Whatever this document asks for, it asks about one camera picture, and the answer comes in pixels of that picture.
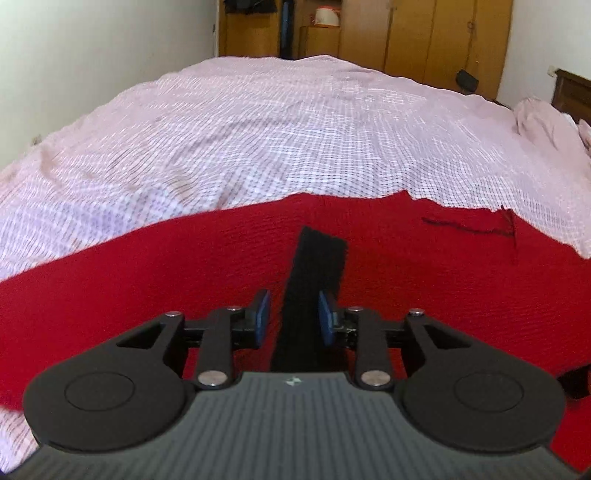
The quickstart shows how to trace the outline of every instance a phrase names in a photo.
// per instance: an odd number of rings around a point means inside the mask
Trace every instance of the pillow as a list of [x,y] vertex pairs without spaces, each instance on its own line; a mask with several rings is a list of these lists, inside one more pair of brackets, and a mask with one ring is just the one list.
[[579,122],[579,135],[581,136],[581,140],[583,140],[587,153],[591,157],[591,125],[585,120]]
[[520,135],[554,163],[591,179],[591,163],[581,135],[562,113],[549,103],[533,98],[521,101],[513,112]]

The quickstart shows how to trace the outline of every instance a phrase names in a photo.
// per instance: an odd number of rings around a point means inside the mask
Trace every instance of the white wall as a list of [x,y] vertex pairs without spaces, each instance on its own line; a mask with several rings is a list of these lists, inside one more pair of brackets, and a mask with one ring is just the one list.
[[591,0],[514,0],[498,100],[508,106],[529,96],[551,101],[551,65],[591,78]]
[[213,56],[216,0],[0,0],[0,168],[137,83]]

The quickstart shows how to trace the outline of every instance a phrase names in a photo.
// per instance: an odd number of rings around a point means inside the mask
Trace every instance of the red fabric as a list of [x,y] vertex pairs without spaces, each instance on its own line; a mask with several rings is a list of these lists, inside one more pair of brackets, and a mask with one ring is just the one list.
[[[189,317],[273,295],[268,368],[285,281],[304,225],[349,244],[339,301],[397,319],[420,306],[444,323],[556,375],[591,363],[591,262],[511,212],[445,209],[405,194],[296,195],[159,223],[0,283],[0,400],[20,408],[44,368],[167,310]],[[591,462],[591,403],[569,406],[553,444]]]

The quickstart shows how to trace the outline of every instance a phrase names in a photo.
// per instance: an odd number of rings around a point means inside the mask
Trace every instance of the gray ribbed panel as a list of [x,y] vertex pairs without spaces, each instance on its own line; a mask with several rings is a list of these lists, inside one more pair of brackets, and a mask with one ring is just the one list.
[[197,396],[154,441],[110,455],[43,447],[17,480],[571,480],[543,448],[513,456],[455,452],[416,431],[387,394],[343,374],[244,374]]

